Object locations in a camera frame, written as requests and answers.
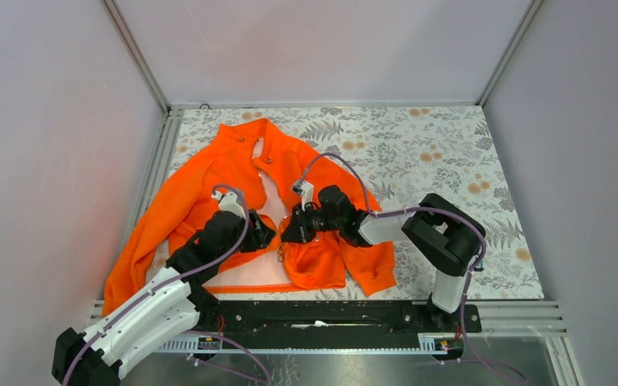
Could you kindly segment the orange zip jacket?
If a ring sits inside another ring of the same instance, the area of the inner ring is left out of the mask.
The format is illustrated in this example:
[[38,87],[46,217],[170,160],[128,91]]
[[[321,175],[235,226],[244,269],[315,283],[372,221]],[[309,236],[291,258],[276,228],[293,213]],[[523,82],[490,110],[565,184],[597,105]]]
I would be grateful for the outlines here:
[[[174,253],[204,226],[218,208],[212,198],[217,184],[242,192],[264,224],[281,232],[300,202],[291,188],[301,178],[317,189],[338,186],[359,209],[377,208],[352,174],[272,121],[222,125],[212,143],[162,185],[134,227],[105,283],[103,314],[146,284],[159,257]],[[261,251],[236,253],[206,286],[215,294],[263,294],[340,289],[351,278],[372,295],[395,286],[395,265],[390,242],[356,248],[333,232],[321,232],[308,244],[274,240]]]

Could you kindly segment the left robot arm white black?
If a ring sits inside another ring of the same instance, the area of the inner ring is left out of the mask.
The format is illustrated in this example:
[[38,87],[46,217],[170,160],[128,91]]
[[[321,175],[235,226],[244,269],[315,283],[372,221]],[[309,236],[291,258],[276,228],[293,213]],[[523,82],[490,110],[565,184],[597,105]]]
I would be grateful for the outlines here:
[[254,210],[216,211],[155,277],[103,319],[56,339],[51,373],[62,385],[118,385],[176,335],[221,323],[220,301],[204,284],[235,253],[271,246],[276,229]]

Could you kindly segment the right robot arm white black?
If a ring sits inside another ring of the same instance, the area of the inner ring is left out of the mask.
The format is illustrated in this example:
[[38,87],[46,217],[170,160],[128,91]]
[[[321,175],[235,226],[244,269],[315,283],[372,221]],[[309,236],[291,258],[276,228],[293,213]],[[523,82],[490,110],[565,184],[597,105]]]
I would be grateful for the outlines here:
[[484,251],[484,228],[441,196],[430,193],[416,207],[377,212],[359,209],[336,185],[322,188],[318,199],[309,182],[292,188],[301,201],[282,232],[284,242],[307,244],[318,232],[336,232],[353,247],[367,248],[408,240],[435,267],[433,327],[449,331],[461,320],[460,306],[468,270]]

